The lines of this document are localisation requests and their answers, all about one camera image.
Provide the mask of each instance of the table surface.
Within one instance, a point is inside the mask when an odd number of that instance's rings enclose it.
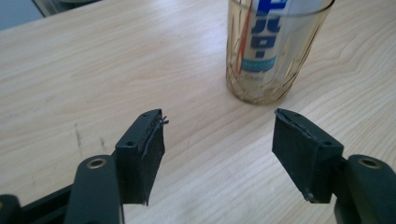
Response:
[[[127,223],[334,223],[335,197],[306,202],[272,153],[274,110],[395,170],[396,1],[336,1],[287,97],[260,106],[226,87],[227,5],[106,0],[0,32],[0,193],[71,184],[162,108],[166,153]]]

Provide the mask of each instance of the clear drinking glass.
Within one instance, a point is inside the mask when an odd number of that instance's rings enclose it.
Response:
[[[334,0],[229,0],[227,84],[255,105],[286,94]]]

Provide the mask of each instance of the scratch mark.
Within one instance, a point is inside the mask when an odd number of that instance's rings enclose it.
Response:
[[[100,145],[102,146],[103,151],[107,151],[107,147],[105,145],[105,139],[103,139],[103,137],[100,138]]]
[[[53,98],[55,98],[55,96],[48,97],[48,98],[46,99],[46,103],[48,103],[49,101],[52,101]]]
[[[77,139],[77,146],[78,146],[79,155],[82,157],[81,134],[79,133],[78,124],[77,123],[75,124],[75,133],[76,133],[76,139]]]
[[[32,183],[32,184],[33,184],[33,186],[35,187],[35,185],[36,185],[36,182],[35,182],[35,176],[34,176],[34,175],[32,175],[32,176],[31,176],[31,178],[32,178],[32,181],[33,181],[33,183]]]

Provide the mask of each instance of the screw hole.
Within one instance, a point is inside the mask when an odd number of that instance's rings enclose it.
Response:
[[[87,167],[90,169],[97,169],[106,164],[107,160],[99,158],[88,162]]]
[[[378,162],[371,160],[369,158],[360,158],[359,163],[371,169],[379,169],[381,167],[381,165]]]

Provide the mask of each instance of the wood grain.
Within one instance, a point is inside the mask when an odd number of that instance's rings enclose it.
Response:
[[[335,223],[271,152],[277,107],[396,169],[396,2],[337,1],[290,93],[238,101],[225,84],[227,1],[106,0],[0,32],[0,194],[27,204],[110,154],[162,108],[166,153],[127,223]]]

